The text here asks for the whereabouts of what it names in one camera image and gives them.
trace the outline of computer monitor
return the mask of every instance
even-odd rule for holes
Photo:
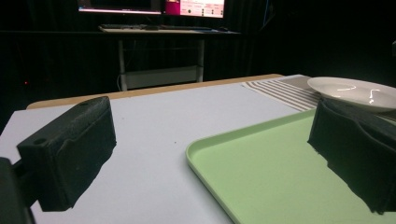
[[[163,15],[220,18],[225,0],[163,0]]]
[[[78,11],[161,15],[162,0],[78,0]]]

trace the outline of striped placemat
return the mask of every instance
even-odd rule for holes
[[[304,82],[309,77],[297,77],[299,82]],[[299,111],[305,111],[314,109],[317,107],[320,93],[312,91],[310,89],[303,89],[295,85],[287,83],[287,79],[284,80],[269,80],[269,81],[249,81],[242,83],[242,86],[253,90],[259,94],[273,98],[280,101],[281,103],[290,106]]]

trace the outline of wooden table edge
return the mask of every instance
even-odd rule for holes
[[[254,81],[254,80],[261,80],[261,79],[275,78],[275,77],[283,77],[283,76],[280,74],[269,74],[269,75],[261,75],[261,76],[254,76],[254,77],[238,77],[238,78],[229,78],[229,79],[222,79],[222,80],[216,80],[216,81],[197,82],[197,83],[172,85],[172,86],[157,87],[157,88],[147,88],[147,89],[134,90],[134,91],[117,91],[117,92],[110,92],[110,93],[103,93],[103,94],[38,101],[38,102],[34,102],[34,103],[28,105],[26,108],[27,109],[36,109],[36,108],[51,107],[51,106],[58,106],[58,105],[75,105],[80,102],[83,102],[83,101],[86,101],[86,100],[89,100],[89,99],[92,99],[95,97],[100,97],[100,96],[108,96],[110,99],[120,99],[120,98],[156,94],[156,93],[168,92],[168,91],[182,91],[182,90],[187,90],[187,89],[217,86],[217,85],[231,84],[231,83],[237,83],[237,82]]]

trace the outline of white plate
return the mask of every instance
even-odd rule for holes
[[[308,85],[324,97],[349,102],[371,112],[396,109],[396,89],[339,77],[312,77]]]

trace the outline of light green tray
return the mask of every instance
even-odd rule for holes
[[[189,165],[235,223],[396,223],[396,213],[371,213],[306,143],[314,116],[311,110],[195,141]]]

